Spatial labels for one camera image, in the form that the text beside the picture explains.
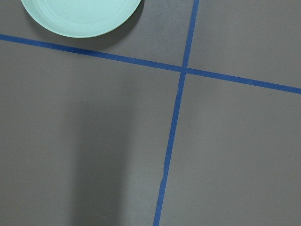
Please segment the brown paper table mat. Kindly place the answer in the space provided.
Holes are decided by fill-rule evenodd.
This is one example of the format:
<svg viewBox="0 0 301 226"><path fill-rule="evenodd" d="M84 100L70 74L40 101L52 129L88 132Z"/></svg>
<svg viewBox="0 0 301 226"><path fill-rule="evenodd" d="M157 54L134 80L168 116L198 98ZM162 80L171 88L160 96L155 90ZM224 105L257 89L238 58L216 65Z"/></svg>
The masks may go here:
<svg viewBox="0 0 301 226"><path fill-rule="evenodd" d="M300 225L300 1L143 0L89 39L1 1L0 223Z"/></svg>

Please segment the light green plate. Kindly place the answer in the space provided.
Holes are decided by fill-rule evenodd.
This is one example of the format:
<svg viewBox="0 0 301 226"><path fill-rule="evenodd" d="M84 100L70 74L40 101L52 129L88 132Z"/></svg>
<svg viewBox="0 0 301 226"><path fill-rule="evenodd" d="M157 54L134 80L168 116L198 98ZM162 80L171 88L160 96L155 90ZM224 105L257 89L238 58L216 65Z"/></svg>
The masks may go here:
<svg viewBox="0 0 301 226"><path fill-rule="evenodd" d="M139 0L23 0L28 14L42 27L71 38L91 38L121 26Z"/></svg>

